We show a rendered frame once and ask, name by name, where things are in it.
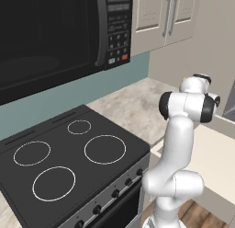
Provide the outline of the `black electric stove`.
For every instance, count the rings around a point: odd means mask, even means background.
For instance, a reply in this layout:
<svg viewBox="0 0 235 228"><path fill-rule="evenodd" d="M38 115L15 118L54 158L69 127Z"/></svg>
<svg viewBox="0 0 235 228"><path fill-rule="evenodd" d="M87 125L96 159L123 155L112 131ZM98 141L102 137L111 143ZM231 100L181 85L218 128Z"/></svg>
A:
<svg viewBox="0 0 235 228"><path fill-rule="evenodd" d="M114 203L115 189L121 196L141 182L149 160L146 142L82 105L0 142L0 191L22 228L74 228L80 220L85 228ZM125 228L140 228L142 205L140 188L138 215Z"/></svg>

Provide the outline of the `black oven door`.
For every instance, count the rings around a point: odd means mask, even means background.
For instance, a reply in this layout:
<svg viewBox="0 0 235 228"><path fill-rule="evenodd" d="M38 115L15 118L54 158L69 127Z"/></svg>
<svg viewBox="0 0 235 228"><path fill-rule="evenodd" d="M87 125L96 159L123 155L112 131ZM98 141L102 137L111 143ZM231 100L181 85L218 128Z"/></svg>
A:
<svg viewBox="0 0 235 228"><path fill-rule="evenodd" d="M138 215L140 188L138 180L85 228L125 228Z"/></svg>

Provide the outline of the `black microwave oven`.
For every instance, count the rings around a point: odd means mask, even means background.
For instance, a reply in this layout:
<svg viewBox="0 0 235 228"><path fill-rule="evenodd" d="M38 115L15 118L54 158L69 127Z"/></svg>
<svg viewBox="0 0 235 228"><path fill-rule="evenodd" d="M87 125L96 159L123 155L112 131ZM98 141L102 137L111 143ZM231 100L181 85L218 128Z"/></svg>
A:
<svg viewBox="0 0 235 228"><path fill-rule="evenodd" d="M106 0L96 66L97 0L0 0L0 106L130 62L133 0Z"/></svg>

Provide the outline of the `beige cupboard door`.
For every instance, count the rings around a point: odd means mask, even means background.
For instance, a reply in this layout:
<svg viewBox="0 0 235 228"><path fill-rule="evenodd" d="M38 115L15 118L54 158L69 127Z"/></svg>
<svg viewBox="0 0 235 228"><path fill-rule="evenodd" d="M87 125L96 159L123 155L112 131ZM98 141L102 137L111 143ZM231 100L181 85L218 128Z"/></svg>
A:
<svg viewBox="0 0 235 228"><path fill-rule="evenodd" d="M161 48L168 0L133 0L131 55Z"/></svg>
<svg viewBox="0 0 235 228"><path fill-rule="evenodd" d="M173 15L172 0L170 6L171 11L169 15L169 23L166 31L166 45L170 45L182 40L187 40L193 37L199 4L200 0L177 0L173 33L171 36L169 36L169 29Z"/></svg>

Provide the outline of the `grey metal appliance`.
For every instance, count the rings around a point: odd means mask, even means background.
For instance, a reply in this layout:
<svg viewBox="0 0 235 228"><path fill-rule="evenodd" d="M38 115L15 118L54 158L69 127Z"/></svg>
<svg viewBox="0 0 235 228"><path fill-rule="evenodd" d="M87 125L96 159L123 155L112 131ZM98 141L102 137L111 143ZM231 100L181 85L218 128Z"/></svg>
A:
<svg viewBox="0 0 235 228"><path fill-rule="evenodd" d="M224 109L223 118L235 121L235 81L229 93L229 98Z"/></svg>

